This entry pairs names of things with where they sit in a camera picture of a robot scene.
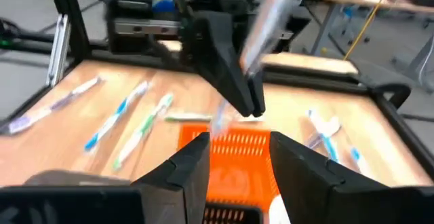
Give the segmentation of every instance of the yellow cable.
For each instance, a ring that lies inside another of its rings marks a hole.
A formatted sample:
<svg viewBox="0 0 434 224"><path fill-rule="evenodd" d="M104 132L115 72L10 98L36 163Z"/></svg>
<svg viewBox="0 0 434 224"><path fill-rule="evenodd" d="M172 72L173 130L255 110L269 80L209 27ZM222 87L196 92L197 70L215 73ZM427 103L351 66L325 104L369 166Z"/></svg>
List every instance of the yellow cable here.
<svg viewBox="0 0 434 224"><path fill-rule="evenodd" d="M366 28L368 27L368 25L371 23L372 19L374 19L375 13L377 12L378 8L381 5L382 0L380 0L374 7L374 10L372 10L369 18L366 20L365 25L363 26L363 28L361 29L359 35L357 36L357 38L355 39L355 41L353 42L352 46L350 47L350 49L348 50L347 54L345 54L344 60L347 60L348 56L350 56L351 52L353 51L353 49L355 48L355 46L357 45L357 43L360 41L361 36L363 35L363 33L366 31Z"/></svg>

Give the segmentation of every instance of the concrete floor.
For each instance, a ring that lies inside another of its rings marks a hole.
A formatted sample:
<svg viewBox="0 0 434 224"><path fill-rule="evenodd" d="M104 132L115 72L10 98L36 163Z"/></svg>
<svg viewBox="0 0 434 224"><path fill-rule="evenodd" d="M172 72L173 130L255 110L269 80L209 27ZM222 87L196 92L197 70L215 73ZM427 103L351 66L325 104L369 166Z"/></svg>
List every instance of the concrete floor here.
<svg viewBox="0 0 434 224"><path fill-rule="evenodd" d="M80 7L85 8L97 0L79 0ZM316 5L311 9L322 21L328 6ZM98 3L83 13L88 35L91 39L105 37L105 23L103 20L103 4ZM49 28L56 22L57 12L52 0L2 0L0 2L1 17L9 18L18 23L22 28L31 31L44 30L53 33ZM368 29L371 41L360 44L351 55L351 60L360 68L361 72L368 75L376 83L404 82L413 87L411 97L399 110L400 113L423 115L434 117L434 100L414 81L400 75L390 60L395 54L405 54L413 57L425 44L434 31L434 24L427 30L421 28L421 18L408 20L396 13L389 12L386 16L376 18ZM312 21L302 34L295 40L293 50L301 50L302 47L310 49L319 31L319 25ZM337 38L339 46L348 49L347 39ZM342 58L334 51L336 48L332 42L327 42L325 48L329 50L326 56ZM24 66L20 61L29 61L38 64L37 67ZM44 83L49 61L48 56L26 54L22 52L6 52L0 50L0 119L9 115L14 109L23 103L31 94L36 92ZM434 69L432 60L428 70ZM428 76L434 80L434 73ZM417 133L427 147L434 152L434 124L407 120L410 127Z"/></svg>

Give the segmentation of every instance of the orange basket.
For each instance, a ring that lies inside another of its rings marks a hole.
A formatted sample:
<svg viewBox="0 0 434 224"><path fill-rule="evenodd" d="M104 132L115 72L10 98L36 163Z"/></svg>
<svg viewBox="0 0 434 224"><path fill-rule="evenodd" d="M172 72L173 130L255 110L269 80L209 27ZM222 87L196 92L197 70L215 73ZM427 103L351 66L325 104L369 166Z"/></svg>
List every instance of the orange basket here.
<svg viewBox="0 0 434 224"><path fill-rule="evenodd" d="M183 125L178 149L208 127ZM270 132L230 128L211 141L210 181L206 200L225 204L257 206L265 213L279 194L269 153Z"/></svg>

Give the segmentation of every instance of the green toothbrush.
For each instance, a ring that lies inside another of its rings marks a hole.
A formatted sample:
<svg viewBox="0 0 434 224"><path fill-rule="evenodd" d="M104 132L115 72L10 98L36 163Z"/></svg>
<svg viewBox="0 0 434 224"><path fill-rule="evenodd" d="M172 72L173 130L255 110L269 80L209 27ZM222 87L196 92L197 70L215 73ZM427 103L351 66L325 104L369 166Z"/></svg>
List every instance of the green toothbrush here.
<svg viewBox="0 0 434 224"><path fill-rule="evenodd" d="M142 138L149 135L149 132L151 132L158 115L162 115L165 113L167 108L170 107L170 105L172 104L173 99L173 94L166 94L165 96L163 96L163 98L160 99L158 105L153 109L151 114L148 115L140 124L140 126L134 130L133 135L123 146L121 153L119 153L119 156L115 160L115 163L113 164L114 170L120 169L122 167L123 161L125 161L130 155L130 153L137 147Z"/></svg>

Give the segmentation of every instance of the wooden table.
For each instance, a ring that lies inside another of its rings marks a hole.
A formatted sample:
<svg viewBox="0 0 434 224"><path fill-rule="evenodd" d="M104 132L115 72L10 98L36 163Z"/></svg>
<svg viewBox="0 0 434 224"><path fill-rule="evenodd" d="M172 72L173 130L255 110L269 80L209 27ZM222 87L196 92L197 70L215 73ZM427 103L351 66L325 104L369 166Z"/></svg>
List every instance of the wooden table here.
<svg viewBox="0 0 434 224"><path fill-rule="evenodd" d="M324 46L324 41L328 38L328 35L330 33L330 29L332 28L333 22L338 16L340 12L340 8L342 5L360 5L360 6L368 6L368 7L374 7L377 2L375 1L369 1L369 0L324 0L331 2L331 6L329 7L329 10L327 12L327 15L321 25L321 28L319 30L318 36L313 44L312 50L310 50L309 54L314 56L320 56L321 55L321 48ZM421 13L427 13L427 14L434 14L434 7L427 7L427 6L420 6L415 5L412 2L408 0L383 0L380 3L381 8L387 8L392 10L404 10L404 11L410 11L410 12L421 12ZM429 50L429 45L426 44L427 47L423 49L424 53L426 54L426 49ZM421 58L419 58L415 64L420 64Z"/></svg>
<svg viewBox="0 0 434 224"><path fill-rule="evenodd" d="M288 63L308 60L308 67L334 67L340 72L355 70L347 62L292 54L269 56L267 62L275 62L276 58ZM165 93L174 93L169 112L213 113L220 98L217 91L197 75L84 61L29 113L97 75L106 81L26 132L0 137L0 185L19 185L30 176L50 169L137 179L176 152L181 124L160 121L123 168L119 172L112 170L120 148ZM154 88L130 107L114 130L99 142L96 152L85 153L84 144L92 134L144 80L151 81ZM338 116L342 128L334 140L345 151L343 153L348 153L349 146L356 146L372 167L376 180L390 186L433 184L369 98L271 84L264 85L264 95L265 121L249 126L277 130L303 143L315 133L306 118L306 110L316 108L324 119Z"/></svg>

